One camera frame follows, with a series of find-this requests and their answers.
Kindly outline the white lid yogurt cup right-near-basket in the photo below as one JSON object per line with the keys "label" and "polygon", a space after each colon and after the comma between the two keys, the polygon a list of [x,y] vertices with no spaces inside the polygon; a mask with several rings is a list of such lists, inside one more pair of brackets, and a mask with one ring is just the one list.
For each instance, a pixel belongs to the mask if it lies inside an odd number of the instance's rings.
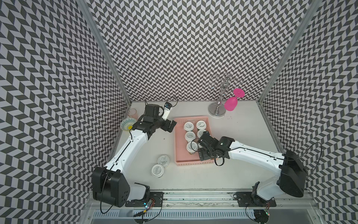
{"label": "white lid yogurt cup right-near-basket", "polygon": [[198,130],[198,131],[197,131],[197,137],[200,139],[205,132],[206,132],[205,129],[200,129],[200,130]]}

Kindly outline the green yogurt cup white lid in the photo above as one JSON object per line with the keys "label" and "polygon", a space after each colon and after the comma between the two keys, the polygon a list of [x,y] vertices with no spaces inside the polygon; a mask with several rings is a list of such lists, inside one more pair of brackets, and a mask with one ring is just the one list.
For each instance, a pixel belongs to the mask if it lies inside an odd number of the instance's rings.
{"label": "green yogurt cup white lid", "polygon": [[207,124],[206,124],[205,121],[199,120],[199,121],[196,122],[196,127],[197,127],[198,130],[206,130]]}

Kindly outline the pink perforated plastic basket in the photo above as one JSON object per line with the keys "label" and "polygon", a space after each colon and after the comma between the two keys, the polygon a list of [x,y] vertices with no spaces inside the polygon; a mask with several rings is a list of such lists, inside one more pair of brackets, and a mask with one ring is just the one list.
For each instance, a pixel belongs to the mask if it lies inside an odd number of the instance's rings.
{"label": "pink perforated plastic basket", "polygon": [[193,155],[189,154],[186,150],[186,146],[188,142],[185,139],[185,134],[187,131],[184,130],[183,126],[186,122],[190,121],[194,124],[193,132],[197,135],[197,127],[196,122],[199,120],[203,120],[207,124],[206,130],[211,133],[211,127],[209,118],[207,116],[194,116],[194,117],[178,117],[175,118],[174,121],[177,122],[174,128],[174,157],[175,163],[177,166],[184,166],[184,165],[199,165],[199,164],[209,164],[214,163],[214,160],[206,160],[200,161],[199,153],[195,153]]}

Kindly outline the clear lid yogurt cup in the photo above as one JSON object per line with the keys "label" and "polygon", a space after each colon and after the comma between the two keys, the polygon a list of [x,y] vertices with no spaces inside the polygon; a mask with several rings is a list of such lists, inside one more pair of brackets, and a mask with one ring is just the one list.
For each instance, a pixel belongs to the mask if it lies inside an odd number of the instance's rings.
{"label": "clear lid yogurt cup", "polygon": [[170,158],[167,155],[161,155],[158,160],[157,163],[159,165],[162,165],[164,168],[168,167],[169,163],[170,163]]}

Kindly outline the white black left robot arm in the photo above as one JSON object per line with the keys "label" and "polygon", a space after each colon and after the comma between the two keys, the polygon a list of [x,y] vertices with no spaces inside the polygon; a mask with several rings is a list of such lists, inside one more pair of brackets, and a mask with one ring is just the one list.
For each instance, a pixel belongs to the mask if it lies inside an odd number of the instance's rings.
{"label": "white black left robot arm", "polygon": [[162,118],[137,121],[119,152],[104,167],[96,167],[93,171],[91,176],[93,198],[116,207],[122,207],[128,201],[147,204],[150,200],[150,187],[140,183],[129,183],[126,179],[127,170],[157,129],[171,133],[176,124],[174,120]]}

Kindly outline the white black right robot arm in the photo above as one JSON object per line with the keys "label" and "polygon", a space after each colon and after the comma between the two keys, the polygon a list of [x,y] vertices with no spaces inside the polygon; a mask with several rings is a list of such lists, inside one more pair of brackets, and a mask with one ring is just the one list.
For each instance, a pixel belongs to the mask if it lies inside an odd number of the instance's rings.
{"label": "white black right robot arm", "polygon": [[249,196],[255,205],[269,201],[272,198],[288,194],[292,197],[304,196],[307,170],[300,157],[293,151],[286,153],[269,152],[243,143],[229,137],[213,138],[208,131],[198,139],[201,146],[199,157],[201,161],[221,158],[235,159],[251,163],[265,170],[271,171],[274,176],[264,182],[257,182]]}

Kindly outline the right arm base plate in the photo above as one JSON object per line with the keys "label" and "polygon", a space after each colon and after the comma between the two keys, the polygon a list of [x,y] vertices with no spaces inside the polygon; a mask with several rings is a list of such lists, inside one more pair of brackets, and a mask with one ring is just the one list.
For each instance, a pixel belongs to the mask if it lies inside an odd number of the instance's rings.
{"label": "right arm base plate", "polygon": [[233,197],[237,200],[239,207],[277,207],[274,198],[267,201],[252,192],[236,192]]}

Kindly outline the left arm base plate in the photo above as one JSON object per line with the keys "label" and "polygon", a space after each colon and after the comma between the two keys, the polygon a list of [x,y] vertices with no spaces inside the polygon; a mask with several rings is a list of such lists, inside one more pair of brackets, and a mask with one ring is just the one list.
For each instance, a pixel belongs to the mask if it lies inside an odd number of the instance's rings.
{"label": "left arm base plate", "polygon": [[143,200],[127,201],[125,207],[144,208],[149,204],[150,199],[154,200],[154,207],[161,207],[163,204],[164,192],[150,192]]}

